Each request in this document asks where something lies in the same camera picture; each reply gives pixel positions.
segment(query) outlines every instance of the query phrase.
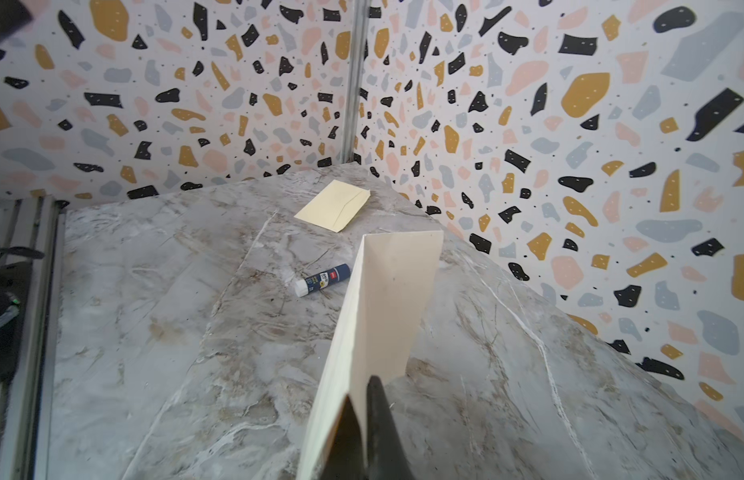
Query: terrazzo wallpaper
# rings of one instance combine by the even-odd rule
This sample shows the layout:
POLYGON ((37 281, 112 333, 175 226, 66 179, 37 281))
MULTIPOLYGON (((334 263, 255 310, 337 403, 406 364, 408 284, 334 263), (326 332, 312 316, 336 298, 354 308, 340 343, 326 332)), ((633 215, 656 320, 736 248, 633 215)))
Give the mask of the terrazzo wallpaper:
POLYGON ((71 207, 332 163, 347 0, 28 0, 0 45, 0 197, 71 207))
POLYGON ((744 440, 744 0, 373 0, 356 159, 744 440))

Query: marble countertop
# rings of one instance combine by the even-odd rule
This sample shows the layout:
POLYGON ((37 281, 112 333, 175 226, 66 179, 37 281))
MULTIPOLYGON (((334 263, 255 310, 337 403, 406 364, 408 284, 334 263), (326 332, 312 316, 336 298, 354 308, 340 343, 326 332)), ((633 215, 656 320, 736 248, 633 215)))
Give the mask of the marble countertop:
MULTIPOLYGON (((364 234, 441 228, 353 164, 68 214, 49 477, 297 471, 364 234), (293 218, 332 179, 370 189, 335 234, 293 218)), ((445 234, 406 375, 386 386, 417 478, 744 478, 744 444, 445 234)))

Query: metal frame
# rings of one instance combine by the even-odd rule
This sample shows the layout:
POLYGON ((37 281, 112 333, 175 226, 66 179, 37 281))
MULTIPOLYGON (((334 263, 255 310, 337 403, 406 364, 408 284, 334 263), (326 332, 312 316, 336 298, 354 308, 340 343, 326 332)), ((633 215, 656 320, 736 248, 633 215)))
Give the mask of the metal frame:
POLYGON ((367 24, 369 23, 369 5, 371 0, 353 2, 356 11, 353 13, 353 28, 350 39, 350 65, 348 72, 348 91, 345 121, 343 122, 343 146, 340 149, 340 163, 353 161, 353 147, 356 139, 356 126, 359 110, 359 85, 361 70, 364 64, 364 45, 367 41, 367 24))

